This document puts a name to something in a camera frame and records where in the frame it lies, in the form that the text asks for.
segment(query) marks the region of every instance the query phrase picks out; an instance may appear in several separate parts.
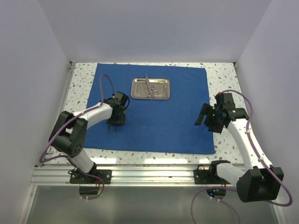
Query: metal tray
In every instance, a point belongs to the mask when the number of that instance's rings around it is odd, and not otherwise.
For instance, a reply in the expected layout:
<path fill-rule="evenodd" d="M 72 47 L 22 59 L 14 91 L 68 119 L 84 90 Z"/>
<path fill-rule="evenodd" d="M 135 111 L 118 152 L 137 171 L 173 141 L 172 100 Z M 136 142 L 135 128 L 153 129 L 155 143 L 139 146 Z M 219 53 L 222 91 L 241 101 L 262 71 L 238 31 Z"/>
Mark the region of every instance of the metal tray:
<path fill-rule="evenodd" d="M 149 78 L 151 92 L 146 78 L 135 78 L 132 82 L 131 97 L 134 99 L 166 100 L 170 97 L 170 82 L 166 78 Z"/>

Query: white wall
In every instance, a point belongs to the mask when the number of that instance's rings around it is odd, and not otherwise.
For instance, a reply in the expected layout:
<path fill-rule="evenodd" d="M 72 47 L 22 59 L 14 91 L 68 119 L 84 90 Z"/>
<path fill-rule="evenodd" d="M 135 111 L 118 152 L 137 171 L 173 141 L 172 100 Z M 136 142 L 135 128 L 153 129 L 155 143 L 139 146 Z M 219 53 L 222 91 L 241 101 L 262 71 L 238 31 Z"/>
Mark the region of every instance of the white wall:
<path fill-rule="evenodd" d="M 69 60 L 236 62 L 271 0 L 39 0 Z"/>
<path fill-rule="evenodd" d="M 36 0 L 0 1 L 0 223 L 15 224 L 69 63 Z"/>
<path fill-rule="evenodd" d="M 273 0 L 236 67 L 241 89 L 255 109 L 256 137 L 283 169 L 294 196 L 293 205 L 284 209 L 290 224 L 299 218 L 298 9 L 298 0 Z"/>

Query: black cable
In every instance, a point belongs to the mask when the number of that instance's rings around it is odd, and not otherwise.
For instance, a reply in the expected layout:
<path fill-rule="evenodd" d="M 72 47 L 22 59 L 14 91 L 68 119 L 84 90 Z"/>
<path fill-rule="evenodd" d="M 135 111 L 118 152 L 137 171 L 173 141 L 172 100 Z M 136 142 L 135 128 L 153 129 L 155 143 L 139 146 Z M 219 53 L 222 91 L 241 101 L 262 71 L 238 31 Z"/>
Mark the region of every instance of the black cable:
<path fill-rule="evenodd" d="M 198 173 L 198 171 L 199 171 L 199 167 L 203 167 L 203 169 L 204 169 L 204 171 L 205 171 L 205 166 L 204 166 L 204 165 L 201 165 L 201 164 L 199 164 L 199 165 L 197 166 L 197 175 L 200 176 L 201 179 L 204 179 L 204 178 L 205 178 L 205 173 L 202 173 L 202 175 L 200 175 L 200 174 Z"/>
<path fill-rule="evenodd" d="M 125 109 L 124 109 L 124 111 L 128 108 L 128 106 L 130 105 L 130 97 L 128 97 L 128 105 L 127 106 L 125 106 Z"/>

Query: blue mat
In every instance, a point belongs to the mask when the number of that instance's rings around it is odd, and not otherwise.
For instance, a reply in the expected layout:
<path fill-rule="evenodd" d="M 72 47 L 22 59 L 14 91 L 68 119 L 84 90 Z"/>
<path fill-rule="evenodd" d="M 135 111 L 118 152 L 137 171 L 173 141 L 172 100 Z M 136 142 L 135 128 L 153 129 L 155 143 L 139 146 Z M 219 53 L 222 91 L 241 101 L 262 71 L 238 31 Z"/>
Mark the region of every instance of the blue mat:
<path fill-rule="evenodd" d="M 173 66 L 98 64 L 87 107 L 101 100 L 99 78 L 108 74 L 115 91 L 128 96 L 137 77 L 167 78 L 171 85 L 168 100 L 142 100 L 130 96 L 126 124 L 108 134 L 102 121 L 87 130 L 85 147 L 110 150 L 213 154 L 213 133 L 194 126 L 203 103 L 209 103 L 206 70 Z M 105 98 L 111 97 L 109 81 L 103 77 Z"/>

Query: robotic arm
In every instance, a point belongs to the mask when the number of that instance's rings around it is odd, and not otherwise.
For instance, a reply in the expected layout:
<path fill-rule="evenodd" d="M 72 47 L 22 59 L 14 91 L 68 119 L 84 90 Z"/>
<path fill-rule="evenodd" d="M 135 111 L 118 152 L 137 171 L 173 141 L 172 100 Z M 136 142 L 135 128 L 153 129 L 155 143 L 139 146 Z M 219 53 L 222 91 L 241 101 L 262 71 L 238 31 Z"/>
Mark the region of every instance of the robotic arm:
<path fill-rule="evenodd" d="M 67 155 L 70 162 L 83 172 L 98 176 L 96 164 L 88 157 L 86 151 L 83 149 L 86 131 L 91 126 L 103 120 L 106 120 L 109 127 L 110 125 L 123 125 L 126 116 L 125 110 L 128 107 L 128 105 L 125 106 L 125 104 L 128 100 L 129 97 L 126 94 L 117 92 L 112 98 L 105 99 L 103 103 L 100 102 L 86 109 L 84 113 L 61 112 L 50 135 L 50 139 L 53 138 L 66 122 L 80 114 L 82 115 L 66 126 L 51 145 L 57 151 Z M 73 170 L 70 174 L 78 180 L 84 180 L 82 174 L 77 170 Z M 83 183 L 93 183 L 94 181 L 94 179 L 86 177 Z"/>
<path fill-rule="evenodd" d="M 246 124 L 249 117 L 245 109 L 235 107 L 231 93 L 218 93 L 215 98 L 217 103 L 214 106 L 203 104 L 195 125 L 200 125 L 206 115 L 204 124 L 209 128 L 209 131 L 221 133 L 225 126 L 237 143 L 244 161 L 245 171 L 234 167 L 229 161 L 213 161 L 209 168 L 209 175 L 214 179 L 224 179 L 235 186 L 238 196 L 243 202 L 276 199 L 280 184 L 261 163 L 261 158 L 257 157 L 247 137 Z M 264 163 L 282 180 L 284 177 L 282 169 L 274 167 L 265 156 L 251 130 L 251 126 L 249 126 L 249 131 Z"/>

